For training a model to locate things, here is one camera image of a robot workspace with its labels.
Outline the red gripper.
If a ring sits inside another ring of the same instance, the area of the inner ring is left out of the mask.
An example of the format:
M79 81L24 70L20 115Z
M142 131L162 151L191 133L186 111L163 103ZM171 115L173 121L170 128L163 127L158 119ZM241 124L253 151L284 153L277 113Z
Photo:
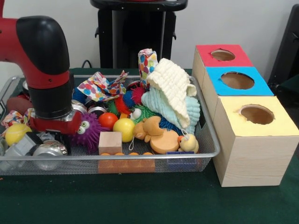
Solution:
M60 119L42 119L33 111L29 116L29 125L40 132L52 131L70 135L79 130L81 119L82 114L79 111L71 111L66 117Z

